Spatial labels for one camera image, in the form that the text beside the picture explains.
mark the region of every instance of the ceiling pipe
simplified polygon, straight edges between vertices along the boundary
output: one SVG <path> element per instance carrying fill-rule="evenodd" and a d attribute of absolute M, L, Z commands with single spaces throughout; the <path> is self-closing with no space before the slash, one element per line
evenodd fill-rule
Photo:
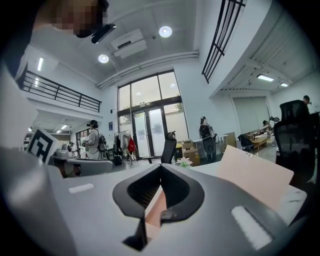
<path fill-rule="evenodd" d="M 122 79 L 126 76 L 131 75 L 132 73 L 143 70 L 158 64 L 167 63 L 170 61 L 178 61 L 178 60 L 185 60 L 185 59 L 197 59 L 199 57 L 198 51 L 190 51 L 190 52 L 183 52 L 183 53 L 175 53 L 171 55 L 166 55 L 158 58 L 154 58 L 152 60 L 148 60 L 145 62 L 141 62 L 140 64 L 131 66 L 127 69 L 124 69 L 110 77 L 108 77 L 106 80 L 100 82 L 97 84 L 98 88 L 103 88 L 104 86 L 110 86 L 112 83 L 117 82 L 119 79 Z"/>

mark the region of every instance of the red bag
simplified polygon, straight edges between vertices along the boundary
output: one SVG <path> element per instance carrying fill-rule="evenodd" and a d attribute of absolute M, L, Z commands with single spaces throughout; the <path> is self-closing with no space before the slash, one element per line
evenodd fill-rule
<path fill-rule="evenodd" d="M 136 151 L 136 144 L 135 144 L 134 140 L 131 137 L 129 139 L 128 151 L 129 152 Z"/>

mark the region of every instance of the striped shirt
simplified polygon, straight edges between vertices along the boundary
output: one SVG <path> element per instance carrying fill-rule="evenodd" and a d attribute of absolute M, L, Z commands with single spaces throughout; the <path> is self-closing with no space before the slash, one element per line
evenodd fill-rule
<path fill-rule="evenodd" d="M 98 152 L 100 133 L 97 129 L 92 129 L 89 135 L 89 152 L 96 153 Z"/>

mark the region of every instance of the white desk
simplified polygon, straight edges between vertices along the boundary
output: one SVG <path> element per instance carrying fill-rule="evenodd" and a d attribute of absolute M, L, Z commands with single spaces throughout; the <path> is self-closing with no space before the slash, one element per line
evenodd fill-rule
<path fill-rule="evenodd" d="M 191 169 L 203 174 L 216 176 L 219 165 L 220 162 L 214 162 L 206 165 L 191 167 Z M 306 192 L 288 185 L 286 194 L 281 198 L 280 206 L 276 211 L 288 226 L 298 214 L 300 208 L 306 200 L 306 197 Z"/>

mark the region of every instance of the white ceiling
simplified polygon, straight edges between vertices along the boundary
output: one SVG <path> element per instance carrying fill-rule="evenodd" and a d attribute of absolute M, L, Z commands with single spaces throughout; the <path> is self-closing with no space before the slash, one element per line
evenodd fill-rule
<path fill-rule="evenodd" d="M 222 90 L 259 90 L 271 93 L 285 90 L 318 67 L 317 54 L 308 38 L 285 11 L 263 43 Z M 272 82 L 258 79 L 259 74 Z"/>
<path fill-rule="evenodd" d="M 30 44 L 95 83 L 141 62 L 193 50 L 196 0 L 108 2 L 108 22 L 115 23 L 116 29 L 100 43 L 93 44 L 91 37 L 80 39 L 47 26 L 33 33 Z M 172 28 L 170 37 L 159 35 L 162 26 Z M 141 31 L 147 49 L 124 59 L 113 56 L 116 50 L 111 42 L 137 29 Z M 107 54 L 110 61 L 100 63 L 98 56 L 101 54 Z"/>
<path fill-rule="evenodd" d="M 61 130 L 63 125 L 68 125 L 63 131 L 71 131 L 72 129 L 77 128 L 89 121 L 90 120 L 74 116 L 38 110 L 38 116 L 33 121 L 32 126 L 34 128 L 39 126 L 45 130 L 58 131 Z"/>

